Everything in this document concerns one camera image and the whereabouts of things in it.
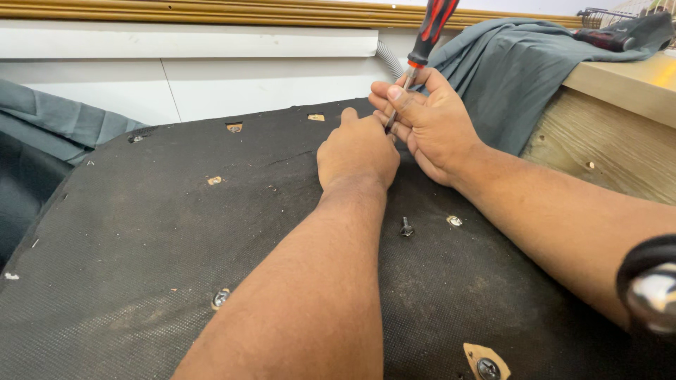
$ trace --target gray fabric sheet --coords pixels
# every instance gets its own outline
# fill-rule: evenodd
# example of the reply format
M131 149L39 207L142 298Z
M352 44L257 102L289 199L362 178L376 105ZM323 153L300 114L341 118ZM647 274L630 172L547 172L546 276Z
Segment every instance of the gray fabric sheet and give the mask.
M429 66L448 78L461 96L479 137L518 155L547 102L578 63L645 60L674 33L669 14L613 28L628 28L637 48L613 53L576 41L561 25L530 18L485 21L441 47Z
M0 132L71 165L145 124L0 79Z

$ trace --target gold molding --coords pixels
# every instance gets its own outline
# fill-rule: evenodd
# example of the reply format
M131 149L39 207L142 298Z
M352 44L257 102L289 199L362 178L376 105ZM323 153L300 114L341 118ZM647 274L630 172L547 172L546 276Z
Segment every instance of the gold molding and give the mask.
M418 28L425 7L313 0L2 0L0 18L192 22L352 28ZM581 28L580 17L458 9L446 25L461 30L482 21L530 17Z

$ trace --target gray flexible hose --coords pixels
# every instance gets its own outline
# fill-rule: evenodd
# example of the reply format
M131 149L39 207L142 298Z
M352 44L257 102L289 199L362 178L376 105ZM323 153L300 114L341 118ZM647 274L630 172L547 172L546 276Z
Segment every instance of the gray flexible hose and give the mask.
M387 45L380 40L378 41L378 49L376 49L376 57L385 62L387 69L389 69L389 72L392 73L392 76L395 80L401 78L402 75L404 75L402 64L399 63L399 60L394 55L394 53L392 53L392 50L390 50Z

